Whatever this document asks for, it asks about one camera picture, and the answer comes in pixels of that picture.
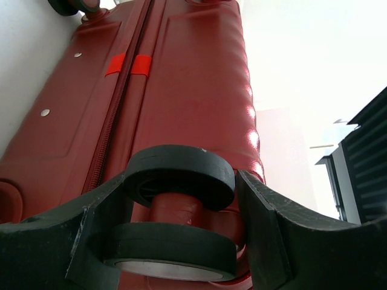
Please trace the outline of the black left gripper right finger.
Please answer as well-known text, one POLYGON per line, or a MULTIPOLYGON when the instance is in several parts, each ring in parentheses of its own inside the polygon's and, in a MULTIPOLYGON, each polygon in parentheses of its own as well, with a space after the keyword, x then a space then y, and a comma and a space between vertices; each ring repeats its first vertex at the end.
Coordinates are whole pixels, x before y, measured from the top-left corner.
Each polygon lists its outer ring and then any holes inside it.
POLYGON ((385 289, 386 218, 362 225, 310 210, 249 172, 236 188, 254 289, 385 289))

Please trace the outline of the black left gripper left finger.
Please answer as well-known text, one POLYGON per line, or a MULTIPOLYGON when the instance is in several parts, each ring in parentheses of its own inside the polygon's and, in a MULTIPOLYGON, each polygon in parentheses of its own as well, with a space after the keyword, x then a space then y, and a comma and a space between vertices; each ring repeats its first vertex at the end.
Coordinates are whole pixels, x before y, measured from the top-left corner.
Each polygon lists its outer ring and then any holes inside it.
POLYGON ((119 174, 94 190, 18 224, 1 225, 1 289, 117 289, 104 264, 111 230, 132 203, 119 174))

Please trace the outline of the red hard-shell suitcase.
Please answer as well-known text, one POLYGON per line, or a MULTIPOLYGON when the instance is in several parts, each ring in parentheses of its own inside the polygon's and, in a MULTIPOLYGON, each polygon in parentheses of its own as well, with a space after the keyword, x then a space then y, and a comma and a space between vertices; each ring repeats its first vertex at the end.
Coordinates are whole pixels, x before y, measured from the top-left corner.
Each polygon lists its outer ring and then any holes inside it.
POLYGON ((240 170, 264 179, 236 1, 51 1, 82 23, 1 158, 1 225, 119 174, 117 289, 252 289, 240 170))

